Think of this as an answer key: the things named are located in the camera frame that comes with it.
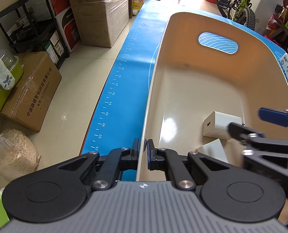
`tub handle hole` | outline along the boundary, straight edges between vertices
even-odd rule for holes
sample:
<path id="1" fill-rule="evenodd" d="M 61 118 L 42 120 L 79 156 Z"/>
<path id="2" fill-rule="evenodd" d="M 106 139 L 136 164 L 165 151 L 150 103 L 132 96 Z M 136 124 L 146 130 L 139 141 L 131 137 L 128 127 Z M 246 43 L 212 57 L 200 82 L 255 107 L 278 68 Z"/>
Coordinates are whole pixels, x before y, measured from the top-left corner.
<path id="1" fill-rule="evenodd" d="M 228 54 L 233 54 L 238 50 L 238 44 L 235 41 L 210 32 L 201 33 L 198 41 L 203 46 L 210 47 Z"/>

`towel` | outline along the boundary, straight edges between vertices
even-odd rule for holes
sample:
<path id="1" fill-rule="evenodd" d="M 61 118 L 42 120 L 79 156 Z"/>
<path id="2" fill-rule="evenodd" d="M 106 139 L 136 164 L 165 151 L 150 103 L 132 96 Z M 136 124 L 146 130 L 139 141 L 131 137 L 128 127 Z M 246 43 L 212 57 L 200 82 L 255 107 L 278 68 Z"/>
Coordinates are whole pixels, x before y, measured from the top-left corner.
<path id="1" fill-rule="evenodd" d="M 3 89 L 10 90 L 14 87 L 15 79 L 0 58 L 0 85 Z"/>

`bicycle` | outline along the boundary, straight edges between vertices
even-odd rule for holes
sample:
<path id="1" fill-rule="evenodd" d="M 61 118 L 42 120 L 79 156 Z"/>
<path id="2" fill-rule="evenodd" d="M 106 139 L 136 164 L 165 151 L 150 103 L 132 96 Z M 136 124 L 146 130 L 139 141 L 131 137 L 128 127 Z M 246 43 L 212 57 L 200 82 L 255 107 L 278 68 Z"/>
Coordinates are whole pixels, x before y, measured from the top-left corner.
<path id="1" fill-rule="evenodd" d="M 216 0 L 221 15 L 251 30 L 255 29 L 255 14 L 251 0 Z"/>

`blue mat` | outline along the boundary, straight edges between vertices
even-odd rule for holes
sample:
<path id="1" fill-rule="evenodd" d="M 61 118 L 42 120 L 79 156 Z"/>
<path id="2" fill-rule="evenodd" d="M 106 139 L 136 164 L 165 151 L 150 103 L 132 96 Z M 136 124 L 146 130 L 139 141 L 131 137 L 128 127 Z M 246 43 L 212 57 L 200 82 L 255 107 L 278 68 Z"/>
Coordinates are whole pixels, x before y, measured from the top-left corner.
<path id="1" fill-rule="evenodd" d="M 114 148 L 132 147 L 134 138 L 141 138 L 157 52 L 167 21 L 175 12 L 192 12 L 228 22 L 263 41 L 278 60 L 285 53 L 258 33 L 221 16 L 148 0 L 137 15 L 108 76 L 87 130 L 82 153 L 98 151 L 107 155 Z M 125 171 L 123 180 L 135 180 L 135 175 L 135 170 Z"/>

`gray gripper base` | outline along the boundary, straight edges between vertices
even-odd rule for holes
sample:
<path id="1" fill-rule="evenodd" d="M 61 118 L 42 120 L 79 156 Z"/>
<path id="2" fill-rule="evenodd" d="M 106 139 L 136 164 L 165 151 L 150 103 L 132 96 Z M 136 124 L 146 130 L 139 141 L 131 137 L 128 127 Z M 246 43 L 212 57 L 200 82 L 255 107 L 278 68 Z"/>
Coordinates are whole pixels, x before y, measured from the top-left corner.
<path id="1" fill-rule="evenodd" d="M 262 223 L 234 223 L 208 211 L 190 191 L 171 182 L 119 181 L 94 192 L 75 214 L 53 223 L 11 220 L 0 233 L 284 233 L 276 219 Z"/>

